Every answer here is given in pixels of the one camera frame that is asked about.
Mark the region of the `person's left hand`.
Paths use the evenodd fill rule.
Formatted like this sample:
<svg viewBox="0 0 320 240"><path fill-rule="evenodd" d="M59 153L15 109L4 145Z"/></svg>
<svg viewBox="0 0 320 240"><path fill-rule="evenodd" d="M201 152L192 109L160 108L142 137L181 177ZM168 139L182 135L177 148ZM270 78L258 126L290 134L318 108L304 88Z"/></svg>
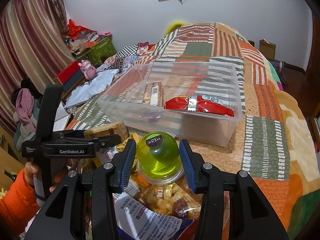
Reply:
<svg viewBox="0 0 320 240"><path fill-rule="evenodd" d="M40 170L39 167L35 163L27 162L25 164L24 179L32 188L34 188L34 177L38 174L39 170ZM68 167L64 166L61 171L57 172L54 175L54 177L53 177L54 182L49 189L49 191L51 193L56 189L56 187L63 180L63 178L67 175L67 173L68 173Z"/></svg>

